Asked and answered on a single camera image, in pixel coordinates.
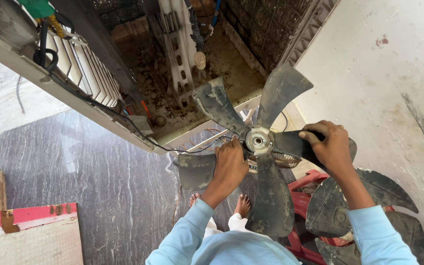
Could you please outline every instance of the light blue shirt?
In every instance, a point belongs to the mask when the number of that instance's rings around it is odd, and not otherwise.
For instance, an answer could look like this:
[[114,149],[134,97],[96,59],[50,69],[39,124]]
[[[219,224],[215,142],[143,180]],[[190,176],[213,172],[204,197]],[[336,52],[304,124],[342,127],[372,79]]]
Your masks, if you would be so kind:
[[[363,265],[417,265],[380,206],[346,212]],[[300,264],[279,243],[254,233],[230,231],[209,236],[204,232],[213,209],[198,199],[178,220],[146,264]]]

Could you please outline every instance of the blue pipe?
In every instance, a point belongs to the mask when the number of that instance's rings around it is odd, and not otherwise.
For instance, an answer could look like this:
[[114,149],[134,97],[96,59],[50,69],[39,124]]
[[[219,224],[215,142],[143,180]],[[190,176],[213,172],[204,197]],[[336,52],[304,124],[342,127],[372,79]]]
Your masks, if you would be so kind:
[[215,12],[213,15],[212,27],[214,27],[215,24],[217,23],[217,15],[219,14],[219,8],[220,8],[220,0],[217,0],[217,5],[215,6]]

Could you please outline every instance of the person's right hand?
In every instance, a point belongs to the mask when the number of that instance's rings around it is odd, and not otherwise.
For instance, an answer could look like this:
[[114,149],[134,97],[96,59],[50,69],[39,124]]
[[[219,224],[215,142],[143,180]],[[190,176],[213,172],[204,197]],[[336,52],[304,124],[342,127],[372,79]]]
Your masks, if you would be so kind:
[[[310,143],[318,160],[327,167],[334,178],[353,175],[355,170],[350,156],[348,132],[342,125],[319,121],[305,125],[302,130],[307,132],[300,132],[299,137]],[[320,141],[309,131],[319,132],[325,139]]]
[[248,160],[243,159],[243,149],[236,136],[222,147],[215,147],[215,156],[213,178],[201,196],[212,209],[240,185],[249,170]]

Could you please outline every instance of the gray marble floor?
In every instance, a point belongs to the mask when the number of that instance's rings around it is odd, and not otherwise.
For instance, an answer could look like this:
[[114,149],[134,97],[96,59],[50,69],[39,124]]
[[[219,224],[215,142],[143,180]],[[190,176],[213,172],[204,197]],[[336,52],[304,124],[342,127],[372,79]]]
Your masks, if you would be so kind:
[[[180,187],[172,156],[147,153],[74,110],[0,134],[0,169],[8,208],[78,203],[86,264],[142,264],[172,229]],[[240,192],[255,196],[253,176],[216,209],[224,231]],[[190,195],[181,191],[176,220]]]

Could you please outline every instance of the red and white board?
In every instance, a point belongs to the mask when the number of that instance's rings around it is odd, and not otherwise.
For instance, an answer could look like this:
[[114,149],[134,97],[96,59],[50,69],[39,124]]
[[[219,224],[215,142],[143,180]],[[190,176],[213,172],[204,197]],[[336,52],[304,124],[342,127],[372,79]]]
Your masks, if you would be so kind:
[[83,264],[77,204],[0,211],[0,264]]

